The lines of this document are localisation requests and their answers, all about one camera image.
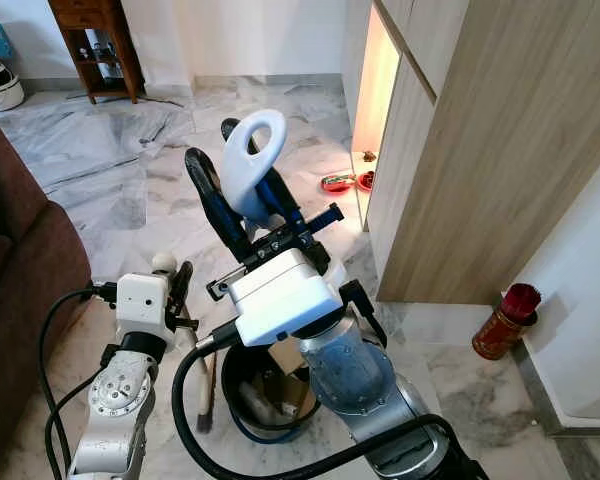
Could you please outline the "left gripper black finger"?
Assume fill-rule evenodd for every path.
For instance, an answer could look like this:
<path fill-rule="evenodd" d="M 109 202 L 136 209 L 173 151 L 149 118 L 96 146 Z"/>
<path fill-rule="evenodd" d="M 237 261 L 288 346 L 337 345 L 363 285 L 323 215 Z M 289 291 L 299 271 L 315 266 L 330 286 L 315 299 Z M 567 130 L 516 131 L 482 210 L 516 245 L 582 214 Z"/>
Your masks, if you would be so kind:
<path fill-rule="evenodd" d="M 178 329 L 196 330 L 196 320 L 192 319 L 187 307 L 189 297 L 192 264 L 182 261 L 176 273 L 169 278 L 168 291 L 168 329 L 177 332 Z"/>

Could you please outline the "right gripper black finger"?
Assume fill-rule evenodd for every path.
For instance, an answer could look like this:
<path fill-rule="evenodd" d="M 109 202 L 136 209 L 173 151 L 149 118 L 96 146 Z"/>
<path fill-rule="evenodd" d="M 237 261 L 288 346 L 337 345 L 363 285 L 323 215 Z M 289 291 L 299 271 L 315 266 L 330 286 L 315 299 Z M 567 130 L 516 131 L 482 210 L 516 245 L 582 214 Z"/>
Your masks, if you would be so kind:
<path fill-rule="evenodd" d="M 239 119 L 235 118 L 227 119 L 230 120 L 230 125 L 236 125 L 240 122 Z M 268 138 L 269 133 L 268 131 L 265 131 L 265 129 L 259 129 L 259 131 L 256 131 L 253 134 L 253 136 L 251 136 L 251 140 L 249 142 L 248 151 L 250 152 L 250 154 L 256 154 L 256 152 L 259 151 L 259 148 L 263 147 L 265 143 L 268 142 Z M 274 168 L 274 165 L 272 166 L 272 169 L 269 169 L 268 173 L 265 174 L 264 179 L 260 180 L 260 183 L 258 184 L 258 186 L 256 186 L 256 192 L 258 192 L 259 196 L 262 197 L 262 200 L 264 201 L 265 206 L 267 206 L 268 211 L 272 212 L 273 214 L 271 219 L 271 225 L 269 225 L 269 227 L 263 228 L 254 227 L 253 224 L 250 224 L 248 220 L 245 220 L 239 214 L 242 218 L 242 225 L 244 225 L 245 229 L 272 229 L 280 227 L 280 225 L 285 224 L 286 221 L 296 221 L 296 219 L 300 218 L 299 206 L 297 206 L 297 202 L 295 201 L 294 196 L 291 195 L 290 189 L 288 189 L 288 187 L 286 186 L 285 180 L 282 179 L 281 174 L 277 172 L 276 168 Z"/>
<path fill-rule="evenodd" d="M 242 227 L 241 216 L 232 210 L 219 187 L 219 177 L 212 160 L 196 147 L 187 148 L 184 160 L 210 225 L 237 261 L 248 261 L 253 253 L 251 241 Z"/>

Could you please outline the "black bucket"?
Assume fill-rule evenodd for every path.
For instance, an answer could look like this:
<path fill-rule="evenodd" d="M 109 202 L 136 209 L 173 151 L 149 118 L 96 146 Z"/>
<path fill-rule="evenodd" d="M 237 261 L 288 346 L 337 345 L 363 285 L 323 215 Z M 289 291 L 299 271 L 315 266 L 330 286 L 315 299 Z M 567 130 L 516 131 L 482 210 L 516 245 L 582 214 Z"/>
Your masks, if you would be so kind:
<path fill-rule="evenodd" d="M 310 385 L 310 370 L 300 372 L 310 388 L 309 410 L 294 421 L 283 419 L 280 411 L 265 398 L 263 381 L 269 371 L 277 372 L 268 355 L 271 346 L 231 346 L 224 352 L 221 366 L 221 385 L 224 399 L 230 407 L 233 424 L 251 442 L 271 445 L 291 442 L 303 433 L 317 413 L 320 402 Z"/>

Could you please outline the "brown cardboard piece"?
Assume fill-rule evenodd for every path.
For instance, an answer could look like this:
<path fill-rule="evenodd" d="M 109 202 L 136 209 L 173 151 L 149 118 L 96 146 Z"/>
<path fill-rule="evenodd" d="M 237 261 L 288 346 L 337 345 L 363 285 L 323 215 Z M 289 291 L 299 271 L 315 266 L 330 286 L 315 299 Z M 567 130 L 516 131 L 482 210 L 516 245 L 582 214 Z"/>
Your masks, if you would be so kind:
<path fill-rule="evenodd" d="M 277 372 L 269 371 L 263 381 L 265 398 L 280 411 L 283 419 L 294 421 L 309 410 L 310 388 L 308 380 L 300 378 L 306 371 L 306 361 L 292 339 L 272 344 L 268 348 Z"/>

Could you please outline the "brown sofa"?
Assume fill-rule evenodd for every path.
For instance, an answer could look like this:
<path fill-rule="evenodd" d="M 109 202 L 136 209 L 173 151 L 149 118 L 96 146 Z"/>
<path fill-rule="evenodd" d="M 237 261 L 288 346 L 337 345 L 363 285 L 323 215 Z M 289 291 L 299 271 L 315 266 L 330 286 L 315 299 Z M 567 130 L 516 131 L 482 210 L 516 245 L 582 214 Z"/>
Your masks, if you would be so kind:
<path fill-rule="evenodd" d="M 90 282 L 84 244 L 0 128 L 0 461 L 38 390 L 38 339 L 63 294 Z"/>

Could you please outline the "dark wooden side table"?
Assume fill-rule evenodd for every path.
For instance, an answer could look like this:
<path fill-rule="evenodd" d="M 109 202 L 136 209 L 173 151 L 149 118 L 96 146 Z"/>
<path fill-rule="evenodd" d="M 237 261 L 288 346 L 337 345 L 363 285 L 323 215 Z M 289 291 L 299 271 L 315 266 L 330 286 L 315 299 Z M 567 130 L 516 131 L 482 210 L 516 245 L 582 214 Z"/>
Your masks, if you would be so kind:
<path fill-rule="evenodd" d="M 121 0 L 47 0 L 90 104 L 144 95 L 143 70 Z"/>

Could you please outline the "red and gold bottle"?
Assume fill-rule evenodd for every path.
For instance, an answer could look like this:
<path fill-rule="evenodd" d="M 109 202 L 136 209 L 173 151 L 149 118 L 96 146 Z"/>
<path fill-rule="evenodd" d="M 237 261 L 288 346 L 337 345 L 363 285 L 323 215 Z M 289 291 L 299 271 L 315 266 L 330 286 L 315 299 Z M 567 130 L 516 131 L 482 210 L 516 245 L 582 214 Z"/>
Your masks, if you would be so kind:
<path fill-rule="evenodd" d="M 487 360 L 501 360 L 521 335 L 537 324 L 537 308 L 541 301 L 541 293 L 533 285 L 511 284 L 486 323 L 472 338 L 475 353 Z"/>

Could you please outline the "light wooden cabinet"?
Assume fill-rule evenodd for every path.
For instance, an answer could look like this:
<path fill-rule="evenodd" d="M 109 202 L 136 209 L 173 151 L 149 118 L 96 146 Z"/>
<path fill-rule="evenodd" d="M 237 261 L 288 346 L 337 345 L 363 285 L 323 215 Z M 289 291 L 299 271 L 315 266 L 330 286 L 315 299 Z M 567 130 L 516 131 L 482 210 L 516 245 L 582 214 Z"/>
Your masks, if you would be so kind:
<path fill-rule="evenodd" d="M 381 302 L 486 305 L 600 169 L 600 0 L 347 0 Z"/>

